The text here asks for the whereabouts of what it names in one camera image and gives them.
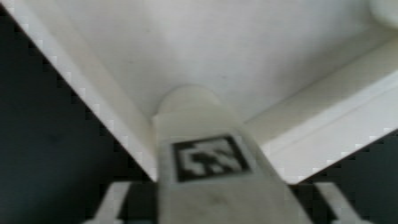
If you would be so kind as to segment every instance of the dark background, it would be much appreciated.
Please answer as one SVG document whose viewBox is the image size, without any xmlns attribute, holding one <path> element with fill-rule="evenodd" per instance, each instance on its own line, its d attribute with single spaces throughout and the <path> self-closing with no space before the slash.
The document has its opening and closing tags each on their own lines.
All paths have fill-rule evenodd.
<svg viewBox="0 0 398 224">
<path fill-rule="evenodd" d="M 0 5 L 0 224 L 82 223 L 116 180 L 150 181 Z M 398 132 L 313 181 L 338 183 L 375 224 L 398 223 Z"/>
</svg>

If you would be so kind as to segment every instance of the white plastic part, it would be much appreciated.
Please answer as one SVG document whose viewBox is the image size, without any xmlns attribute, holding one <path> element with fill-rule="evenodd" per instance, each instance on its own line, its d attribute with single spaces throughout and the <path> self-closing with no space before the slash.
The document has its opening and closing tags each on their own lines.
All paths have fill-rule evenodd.
<svg viewBox="0 0 398 224">
<path fill-rule="evenodd" d="M 112 183 L 104 203 L 100 205 L 100 209 L 96 212 L 96 217 L 84 224 L 123 224 L 123 220 L 118 219 L 118 215 L 121 212 L 121 206 L 128 195 L 128 189 L 132 186 L 132 182 L 116 182 Z"/>
<path fill-rule="evenodd" d="M 0 2 L 153 179 L 152 117 L 184 84 L 221 95 L 290 183 L 398 128 L 397 33 L 368 1 Z"/>
<path fill-rule="evenodd" d="M 372 12 L 375 18 L 391 28 L 398 29 L 398 1 L 372 0 Z"/>
<path fill-rule="evenodd" d="M 363 220 L 335 183 L 317 183 L 317 188 L 333 208 L 338 220 L 333 224 L 372 224 Z"/>
<path fill-rule="evenodd" d="M 244 122 L 212 91 L 178 88 L 153 120 L 159 223 L 310 224 Z"/>
</svg>

